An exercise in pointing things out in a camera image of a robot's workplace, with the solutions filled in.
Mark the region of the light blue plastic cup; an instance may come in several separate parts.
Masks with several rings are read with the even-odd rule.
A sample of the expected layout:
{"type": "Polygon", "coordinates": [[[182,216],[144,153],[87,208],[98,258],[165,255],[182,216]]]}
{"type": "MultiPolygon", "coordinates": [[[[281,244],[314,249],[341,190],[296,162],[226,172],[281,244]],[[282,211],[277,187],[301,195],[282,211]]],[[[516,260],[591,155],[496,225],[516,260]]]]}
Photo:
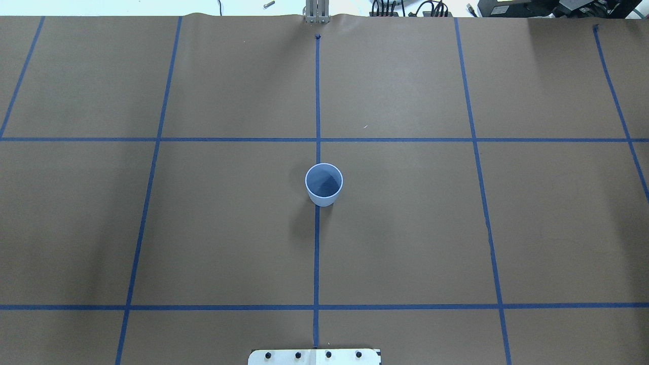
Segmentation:
{"type": "Polygon", "coordinates": [[[305,174],[305,188],[310,200],[320,207],[334,204],[344,187],[341,170],[329,163],[311,166],[305,174]]]}

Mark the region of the black monitor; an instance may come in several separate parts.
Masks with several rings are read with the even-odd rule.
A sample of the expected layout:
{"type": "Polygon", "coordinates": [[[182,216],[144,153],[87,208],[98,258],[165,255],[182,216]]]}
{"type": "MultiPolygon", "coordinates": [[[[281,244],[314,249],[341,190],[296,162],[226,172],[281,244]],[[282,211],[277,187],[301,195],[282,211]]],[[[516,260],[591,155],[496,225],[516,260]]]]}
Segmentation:
{"type": "Polygon", "coordinates": [[[477,1],[483,18],[624,19],[641,1],[477,1]]]}

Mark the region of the aluminium frame post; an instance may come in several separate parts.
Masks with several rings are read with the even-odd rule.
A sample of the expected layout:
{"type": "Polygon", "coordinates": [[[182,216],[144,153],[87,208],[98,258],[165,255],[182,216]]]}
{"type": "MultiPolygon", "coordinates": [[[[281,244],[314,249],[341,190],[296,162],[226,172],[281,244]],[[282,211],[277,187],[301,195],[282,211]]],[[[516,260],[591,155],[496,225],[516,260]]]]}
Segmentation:
{"type": "Polygon", "coordinates": [[[304,20],[306,23],[327,24],[331,20],[329,0],[306,0],[304,20]]]}

